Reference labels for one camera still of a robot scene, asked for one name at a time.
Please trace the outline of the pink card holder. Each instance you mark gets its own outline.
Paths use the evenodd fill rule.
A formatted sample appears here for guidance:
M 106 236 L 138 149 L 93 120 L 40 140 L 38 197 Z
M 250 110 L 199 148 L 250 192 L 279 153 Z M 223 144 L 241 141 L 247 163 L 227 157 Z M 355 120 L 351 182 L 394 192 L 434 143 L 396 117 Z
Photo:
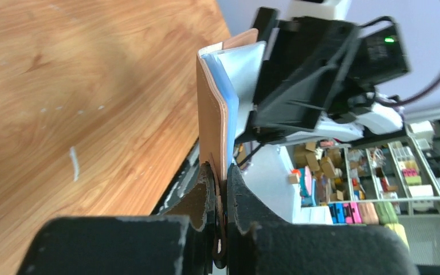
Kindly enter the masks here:
M 201 214 L 192 213 L 192 225 L 206 235 L 206 255 L 210 264 L 223 269 L 226 258 L 226 229 L 223 200 L 226 198 L 227 134 L 229 110 L 202 55 L 234 49 L 256 42 L 258 30 L 249 29 L 197 52 L 197 100 L 200 169 L 193 192 L 204 198 Z

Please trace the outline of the background storage shelf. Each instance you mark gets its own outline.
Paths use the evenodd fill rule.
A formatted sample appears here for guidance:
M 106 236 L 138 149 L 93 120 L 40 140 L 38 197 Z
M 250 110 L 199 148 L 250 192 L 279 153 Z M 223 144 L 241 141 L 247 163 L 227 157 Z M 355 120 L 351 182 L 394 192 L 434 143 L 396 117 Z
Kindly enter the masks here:
M 333 166 L 341 175 L 327 179 L 321 170 L 313 172 L 311 195 L 304 182 L 296 186 L 293 221 L 308 222 L 315 207 L 357 203 L 361 221 L 370 218 L 362 207 L 373 209 L 391 203 L 394 211 L 379 222 L 399 217 L 440 216 L 440 152 L 434 142 L 407 137 L 374 148 L 321 148 L 337 158 Z

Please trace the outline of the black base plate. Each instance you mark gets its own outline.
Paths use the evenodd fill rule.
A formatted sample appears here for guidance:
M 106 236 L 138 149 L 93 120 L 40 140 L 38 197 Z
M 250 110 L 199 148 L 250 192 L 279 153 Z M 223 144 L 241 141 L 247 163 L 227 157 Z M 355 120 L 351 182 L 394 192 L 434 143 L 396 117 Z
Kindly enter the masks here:
M 190 191 L 198 176 L 199 166 L 199 141 L 196 140 L 165 192 L 151 211 L 151 215 L 164 214 Z

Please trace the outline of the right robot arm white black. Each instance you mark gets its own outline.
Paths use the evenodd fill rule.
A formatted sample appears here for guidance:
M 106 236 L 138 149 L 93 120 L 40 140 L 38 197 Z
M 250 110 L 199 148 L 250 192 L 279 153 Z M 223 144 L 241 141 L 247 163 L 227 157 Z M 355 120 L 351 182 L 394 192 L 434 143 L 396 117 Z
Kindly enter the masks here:
M 390 16 L 361 36 L 352 22 L 294 17 L 261 7 L 253 22 L 258 41 L 278 29 L 270 57 L 261 64 L 244 133 L 236 143 L 297 143 L 334 138 L 363 146 L 404 134 L 403 115 L 377 102 L 376 86 L 408 73 L 398 26 Z

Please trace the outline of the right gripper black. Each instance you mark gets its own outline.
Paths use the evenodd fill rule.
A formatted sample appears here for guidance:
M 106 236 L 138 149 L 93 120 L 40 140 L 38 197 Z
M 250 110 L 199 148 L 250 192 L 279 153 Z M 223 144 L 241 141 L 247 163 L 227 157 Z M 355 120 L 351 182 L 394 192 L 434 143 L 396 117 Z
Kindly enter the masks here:
M 355 84 L 368 89 L 409 72 L 395 21 L 364 35 L 364 25 L 336 19 L 278 19 L 278 10 L 261 7 L 253 27 L 258 39 L 278 34 L 262 63 L 250 125 L 276 131 L 313 131 L 321 113 Z

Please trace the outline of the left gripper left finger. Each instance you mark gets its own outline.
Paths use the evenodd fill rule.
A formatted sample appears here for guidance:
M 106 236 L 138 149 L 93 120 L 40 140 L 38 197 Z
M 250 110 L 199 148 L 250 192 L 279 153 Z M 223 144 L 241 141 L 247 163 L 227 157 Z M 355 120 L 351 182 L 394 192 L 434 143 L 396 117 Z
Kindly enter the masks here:
M 214 175 L 200 165 L 193 188 L 163 215 L 59 217 L 33 238 L 18 274 L 210 274 Z

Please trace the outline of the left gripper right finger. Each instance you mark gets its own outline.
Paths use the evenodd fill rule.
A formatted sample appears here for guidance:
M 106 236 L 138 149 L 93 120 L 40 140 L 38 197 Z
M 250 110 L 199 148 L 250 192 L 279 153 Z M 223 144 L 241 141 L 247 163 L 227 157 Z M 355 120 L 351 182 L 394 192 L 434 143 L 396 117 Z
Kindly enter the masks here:
M 293 224 L 227 173 L 228 274 L 418 274 L 407 246 L 378 225 Z

